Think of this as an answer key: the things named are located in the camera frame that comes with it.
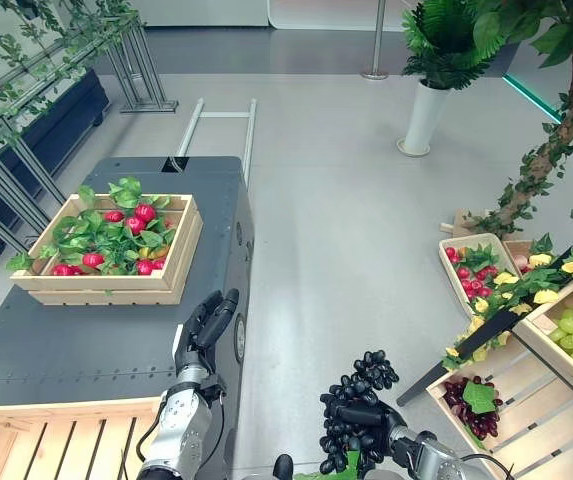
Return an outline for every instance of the wooden crate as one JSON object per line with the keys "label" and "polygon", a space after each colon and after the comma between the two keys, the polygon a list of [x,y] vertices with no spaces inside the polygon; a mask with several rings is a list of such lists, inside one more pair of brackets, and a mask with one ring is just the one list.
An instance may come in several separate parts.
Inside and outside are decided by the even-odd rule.
{"label": "wooden crate", "polygon": [[[486,437],[484,449],[442,398],[446,380],[475,375],[492,379],[507,402],[498,412],[499,436]],[[490,454],[507,468],[514,464],[519,480],[573,479],[573,391],[516,338],[490,352],[485,362],[444,375],[427,391],[475,453]],[[493,464],[483,463],[494,478],[505,478]]]}
{"label": "wooden crate", "polygon": [[[100,212],[116,208],[108,195],[97,195]],[[36,260],[34,272],[20,270],[11,280],[46,305],[177,304],[197,248],[203,221],[192,195],[169,195],[170,203],[158,213],[176,225],[176,232],[162,270],[150,276],[137,275],[50,275],[59,258]],[[85,208],[79,195],[71,195],[30,249],[36,257],[53,239],[53,230],[66,216]]]}
{"label": "wooden crate", "polygon": [[468,297],[466,297],[466,292],[462,288],[459,278],[457,277],[457,273],[455,272],[453,265],[450,263],[448,255],[446,255],[445,249],[448,247],[453,247],[455,250],[458,250],[462,247],[477,248],[478,245],[482,245],[483,247],[487,245],[492,246],[493,254],[499,257],[496,265],[500,272],[503,270],[508,270],[512,274],[517,274],[517,269],[506,253],[506,250],[504,250],[502,242],[496,235],[493,235],[492,233],[481,233],[479,235],[469,235],[467,237],[448,238],[439,242],[439,258],[441,259],[442,264],[446,269],[450,283],[455,289],[455,293],[457,294],[459,302],[462,304],[462,308],[468,315],[472,315],[474,312],[468,305]]}
{"label": "wooden crate", "polygon": [[[137,477],[159,398],[0,407],[0,480]],[[144,443],[147,452],[152,434]]]}

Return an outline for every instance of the white planter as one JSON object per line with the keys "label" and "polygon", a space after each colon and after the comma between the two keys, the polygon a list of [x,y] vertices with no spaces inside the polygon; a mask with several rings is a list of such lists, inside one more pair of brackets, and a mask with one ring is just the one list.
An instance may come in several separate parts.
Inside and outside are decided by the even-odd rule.
{"label": "white planter", "polygon": [[430,139],[439,124],[450,90],[428,88],[417,84],[413,114],[406,137],[397,140],[397,148],[409,157],[422,157],[430,152]]}

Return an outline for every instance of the gray floor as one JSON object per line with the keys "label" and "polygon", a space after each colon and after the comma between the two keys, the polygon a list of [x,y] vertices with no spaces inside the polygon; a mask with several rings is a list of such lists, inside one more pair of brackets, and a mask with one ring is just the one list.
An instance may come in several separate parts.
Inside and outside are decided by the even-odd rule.
{"label": "gray floor", "polygon": [[[111,112],[58,183],[72,192],[107,156],[174,152],[199,97],[205,111],[258,101],[250,199],[256,224],[247,351],[234,479],[266,473],[288,452],[313,472],[323,454],[319,394],[367,349],[383,348],[401,380],[395,397],[442,355],[468,320],[437,256],[438,226],[456,208],[495,204],[522,154],[543,140],[545,115],[503,80],[485,78],[448,99],[429,156],[394,147],[416,80],[356,75],[163,75],[178,112]],[[241,155],[243,119],[203,119],[189,155]],[[573,241],[573,156],[567,177],[536,202],[526,235]],[[45,201],[52,212],[54,205]],[[0,259],[0,303],[10,288]],[[403,408],[459,453],[467,447],[426,394]]]}
{"label": "gray floor", "polygon": [[[372,32],[274,28],[150,28],[148,42],[160,73],[355,74],[370,67]],[[516,46],[504,48],[487,76],[502,76]],[[409,51],[404,34],[384,32],[383,70],[401,73]],[[112,74],[101,59],[96,70]]]}

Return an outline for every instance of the gray metal table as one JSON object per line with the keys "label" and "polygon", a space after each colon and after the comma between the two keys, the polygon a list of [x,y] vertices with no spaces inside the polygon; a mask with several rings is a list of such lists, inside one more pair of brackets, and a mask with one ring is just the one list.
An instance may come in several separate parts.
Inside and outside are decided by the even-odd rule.
{"label": "gray metal table", "polygon": [[[159,395],[175,380],[170,349],[177,324],[211,291],[237,288],[236,318],[217,345],[218,373],[228,389],[224,439],[198,476],[226,478],[242,370],[235,343],[245,331],[239,324],[248,309],[254,230],[238,158],[182,160],[185,169],[176,173],[162,171],[166,158],[109,158],[85,181],[104,192],[108,182],[132,175],[144,191],[195,195],[204,228],[181,304],[43,306],[13,287],[0,307],[0,405]],[[220,420],[213,408],[205,452]]]}

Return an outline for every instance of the bunch of black grapes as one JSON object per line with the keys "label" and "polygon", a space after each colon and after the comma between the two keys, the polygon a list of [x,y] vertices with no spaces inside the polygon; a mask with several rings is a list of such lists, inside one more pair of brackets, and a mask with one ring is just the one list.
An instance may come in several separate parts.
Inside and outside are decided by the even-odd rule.
{"label": "bunch of black grapes", "polygon": [[373,390],[390,389],[394,382],[399,381],[399,376],[390,366],[390,361],[386,360],[386,353],[383,350],[375,353],[366,352],[363,360],[355,360],[353,366],[355,373],[350,377],[342,375],[341,385],[331,385],[329,393],[324,393],[320,397],[320,401],[326,405],[324,409],[326,435],[320,438],[319,444],[328,454],[328,459],[319,466],[319,471],[323,474],[331,473],[333,470],[344,471],[348,464],[346,457],[348,450],[360,451],[358,471],[362,473],[374,468],[374,463],[381,463],[384,460],[384,455],[378,448],[381,445],[380,441],[383,440],[377,438],[381,432],[346,422],[333,416],[333,411],[335,407],[376,406],[379,398]]}

